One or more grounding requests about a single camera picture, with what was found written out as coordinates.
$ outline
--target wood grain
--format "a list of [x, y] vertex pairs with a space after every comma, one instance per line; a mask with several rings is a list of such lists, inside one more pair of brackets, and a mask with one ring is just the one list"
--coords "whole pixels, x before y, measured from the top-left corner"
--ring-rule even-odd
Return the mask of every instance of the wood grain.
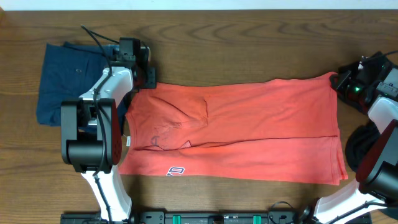
[[[362, 55], [395, 50], [398, 41], [396, 11], [7, 12], [0, 21], [0, 223], [58, 223], [65, 211], [98, 209], [90, 186], [62, 162], [60, 128], [35, 120], [45, 45], [94, 44], [80, 24], [114, 39], [144, 40], [161, 82], [195, 86], [316, 77]], [[338, 103], [343, 147], [366, 120]], [[138, 210], [244, 211], [279, 200], [299, 207], [349, 181], [337, 187], [124, 176], [123, 182]], [[397, 223], [380, 212], [373, 219]]]

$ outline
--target black cable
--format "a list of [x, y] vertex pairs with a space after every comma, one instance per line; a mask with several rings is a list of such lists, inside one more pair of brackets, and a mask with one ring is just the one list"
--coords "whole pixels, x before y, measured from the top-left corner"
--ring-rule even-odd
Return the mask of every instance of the black cable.
[[346, 214], [342, 215], [342, 216], [337, 216], [334, 220], [332, 220], [329, 224], [333, 224], [335, 222], [337, 222], [338, 220], [341, 220], [343, 218], [346, 218], [364, 208], [368, 208], [371, 205], [377, 205], [377, 206], [381, 206], [381, 207], [386, 207], [386, 208], [393, 208], [393, 207], [398, 207], [398, 204], [392, 204], [392, 205], [386, 205], [384, 203], [377, 203], [377, 202], [365, 202], [363, 205], [359, 206], [358, 208], [354, 208], [351, 211], [347, 212]]
[[370, 62], [370, 61], [372, 61], [374, 59], [378, 59], [378, 58], [385, 57], [387, 55], [396, 54], [396, 53], [398, 53], [398, 50], [394, 50], [392, 52], [388, 52], [388, 53], [385, 53], [385, 54], [382, 54], [382, 55], [379, 55], [379, 56], [376, 56], [376, 57], [365, 58], [365, 59], [362, 60], [362, 63], [368, 63], [368, 62]]
[[112, 223], [112, 215], [111, 215], [111, 207], [109, 206], [109, 203], [105, 197], [104, 191], [102, 190], [102, 186], [100, 184], [100, 178], [98, 178], [97, 175], [94, 176], [95, 179], [95, 183], [97, 184], [98, 190], [99, 190], [99, 194], [101, 195], [102, 200], [105, 203], [105, 207], [106, 207], [106, 211], [108, 212], [108, 218], [109, 218], [109, 222], [108, 223]]
[[[279, 205], [279, 204], [282, 204], [282, 203], [284, 203], [284, 204], [290, 206], [291, 208], [293, 208], [293, 206], [291, 206], [291, 204], [289, 204], [289, 203], [287, 203], [287, 202], [285, 202], [285, 201], [279, 201], [279, 202], [275, 202], [275, 204], [273, 204], [273, 205], [271, 206], [270, 210], [273, 209], [275, 206], [277, 206], [277, 205]], [[271, 212], [268, 213], [268, 218], [269, 218], [269, 220], [270, 220], [273, 224], [277, 224], [277, 223], [274, 221], [274, 219], [273, 219], [273, 217], [272, 217], [272, 215], [271, 215]], [[293, 224], [293, 223], [294, 223], [294, 220], [292, 220], [291, 222], [287, 222], [286, 224]]]
[[106, 56], [105, 50], [102, 47], [102, 45], [100, 44], [100, 42], [98, 42], [97, 38], [95, 38], [95, 36], [92, 34], [92, 32], [90, 30], [88, 30], [84, 25], [81, 25], [81, 28], [83, 28], [88, 35], [90, 35], [91, 38], [93, 38], [93, 40], [97, 43], [98, 47], [101, 49], [103, 57], [106, 59], [106, 63], [108, 64], [109, 67], [109, 72], [108, 75], [101, 81], [101, 83], [99, 83], [99, 85], [97, 86], [97, 88], [95, 88], [94, 91], [94, 95], [93, 95], [93, 99], [94, 99], [94, 107], [95, 107], [95, 111], [98, 117], [98, 121], [99, 121], [99, 125], [101, 127], [101, 135], [102, 135], [102, 139], [103, 139], [103, 151], [102, 151], [102, 156], [101, 156], [101, 162], [97, 168], [97, 170], [94, 172], [93, 176], [96, 176], [100, 171], [101, 168], [104, 164], [105, 161], [105, 157], [106, 157], [106, 134], [105, 134], [105, 127], [104, 127], [104, 122], [102, 119], [102, 115], [101, 115], [101, 111], [100, 108], [98, 106], [98, 102], [97, 102], [97, 96], [100, 93], [100, 89], [102, 88], [102, 86], [105, 84], [105, 82], [112, 76], [112, 66], [111, 66], [111, 61], [109, 60], [109, 58]]
[[97, 184], [98, 190], [99, 190], [99, 194], [101, 194], [101, 198], [103, 199], [105, 206], [106, 206], [106, 211], [108, 212], [108, 223], [112, 223], [112, 216], [111, 216], [111, 207], [108, 204], [108, 201], [105, 197], [105, 194], [102, 190], [102, 186], [100, 184], [100, 179], [98, 178], [97, 174], [101, 171], [101, 168], [104, 164], [105, 161], [105, 157], [106, 157], [106, 134], [105, 134], [105, 127], [104, 127], [104, 121], [102, 119], [102, 115], [101, 115], [101, 111], [100, 108], [98, 106], [98, 102], [97, 102], [97, 96], [100, 93], [100, 89], [102, 88], [102, 86], [105, 84], [105, 82], [112, 76], [112, 66], [111, 66], [111, 62], [109, 60], [109, 58], [106, 56], [105, 50], [102, 47], [102, 45], [98, 42], [97, 38], [94, 37], [92, 31], [88, 30], [84, 25], [81, 25], [81, 28], [83, 28], [88, 35], [90, 35], [91, 38], [93, 38], [93, 40], [97, 43], [98, 47], [101, 49], [103, 57], [106, 59], [106, 62], [108, 64], [109, 67], [109, 72], [108, 75], [101, 81], [101, 83], [99, 83], [99, 85], [97, 86], [97, 88], [95, 88], [94, 91], [94, 95], [93, 95], [93, 101], [94, 101], [94, 107], [95, 107], [95, 111], [98, 117], [98, 121], [99, 121], [99, 126], [101, 128], [101, 135], [102, 135], [102, 143], [103, 143], [103, 150], [102, 150], [102, 156], [101, 156], [101, 162], [97, 168], [97, 170], [94, 172], [93, 176], [95, 178], [95, 183]]
[[108, 41], [110, 41], [110, 42], [114, 42], [115, 44], [119, 44], [119, 41], [110, 39], [110, 38], [108, 38], [108, 37], [104, 37], [103, 35], [97, 34], [96, 32], [94, 32], [94, 31], [92, 31], [92, 30], [89, 30], [89, 31], [90, 31], [92, 34], [94, 34], [95, 36], [97, 36], [97, 37], [101, 37], [102, 39], [108, 40]]
[[378, 85], [380, 82], [383, 82], [382, 80], [374, 80], [372, 84], [370, 84], [371, 87], [374, 87], [376, 84]]

